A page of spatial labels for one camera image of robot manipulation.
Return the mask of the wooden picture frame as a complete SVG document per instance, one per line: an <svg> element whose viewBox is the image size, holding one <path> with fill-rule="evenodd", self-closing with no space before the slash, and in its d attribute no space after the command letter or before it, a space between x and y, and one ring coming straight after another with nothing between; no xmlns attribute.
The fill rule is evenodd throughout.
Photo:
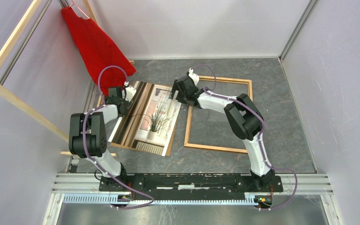
<svg viewBox="0 0 360 225"><path fill-rule="evenodd" d="M216 87L214 93L238 96L245 93L253 98L252 81L249 79L201 76L199 88ZM189 107L184 146L187 148L216 150L247 154L242 140L232 132L225 114L214 110Z"/></svg>

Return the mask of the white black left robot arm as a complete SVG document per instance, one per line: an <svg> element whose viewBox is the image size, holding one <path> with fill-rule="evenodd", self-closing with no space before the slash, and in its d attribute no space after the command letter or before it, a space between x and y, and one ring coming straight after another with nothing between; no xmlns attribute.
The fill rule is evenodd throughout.
<svg viewBox="0 0 360 225"><path fill-rule="evenodd" d="M111 186L117 191L128 187L124 166L108 151L105 125L125 116L131 107L137 90L129 85L111 87L102 104L88 112L74 113L70 117L69 151L73 155L90 161L103 177L111 179Z"/></svg>

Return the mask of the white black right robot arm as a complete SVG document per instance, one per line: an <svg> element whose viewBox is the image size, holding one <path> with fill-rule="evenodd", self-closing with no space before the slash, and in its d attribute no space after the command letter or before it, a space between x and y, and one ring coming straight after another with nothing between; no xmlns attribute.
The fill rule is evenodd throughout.
<svg viewBox="0 0 360 225"><path fill-rule="evenodd" d="M197 75L186 75L173 82L171 99L199 109L213 110L226 116L232 132L241 139L251 163L252 186L264 191L275 176L263 143L264 119L247 94L225 96L197 87Z"/></svg>

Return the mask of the red cloth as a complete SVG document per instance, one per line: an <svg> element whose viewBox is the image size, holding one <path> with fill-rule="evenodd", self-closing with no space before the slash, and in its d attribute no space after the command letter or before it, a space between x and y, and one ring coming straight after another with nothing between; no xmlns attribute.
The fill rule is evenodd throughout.
<svg viewBox="0 0 360 225"><path fill-rule="evenodd" d="M136 72L114 41L92 19L79 17L70 7L63 8L61 14L94 83L107 66L118 66L127 76Z"/></svg>

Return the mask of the wooden rack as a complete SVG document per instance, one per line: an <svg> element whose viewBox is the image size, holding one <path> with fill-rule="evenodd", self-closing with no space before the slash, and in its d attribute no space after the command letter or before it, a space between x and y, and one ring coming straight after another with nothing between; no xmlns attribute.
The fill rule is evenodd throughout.
<svg viewBox="0 0 360 225"><path fill-rule="evenodd" d="M81 112L92 80L53 0L3 87L64 133ZM61 157L68 144L0 96L0 158Z"/></svg>

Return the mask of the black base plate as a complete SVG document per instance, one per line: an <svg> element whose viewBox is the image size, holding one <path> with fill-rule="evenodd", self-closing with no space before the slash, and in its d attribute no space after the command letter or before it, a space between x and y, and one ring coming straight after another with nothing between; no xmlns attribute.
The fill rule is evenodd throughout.
<svg viewBox="0 0 360 225"><path fill-rule="evenodd" d="M283 192L280 176L269 185L257 187L251 174L242 173L134 173L126 186L99 176L99 190L119 192L126 200L187 201L243 200L245 193Z"/></svg>

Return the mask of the aluminium rail frame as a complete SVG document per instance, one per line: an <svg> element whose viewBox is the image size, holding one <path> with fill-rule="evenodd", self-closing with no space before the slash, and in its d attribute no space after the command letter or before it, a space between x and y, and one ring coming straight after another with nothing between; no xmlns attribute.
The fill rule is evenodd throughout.
<svg viewBox="0 0 360 225"><path fill-rule="evenodd" d="M331 225L342 223L336 199L325 174L278 174L264 187L254 187L249 174L242 173L131 173L130 189L109 178L92 173L58 173L53 185L45 225L58 222L64 203L94 203L112 206L212 205L257 206L275 196L287 200L298 196L318 196L325 217Z"/></svg>

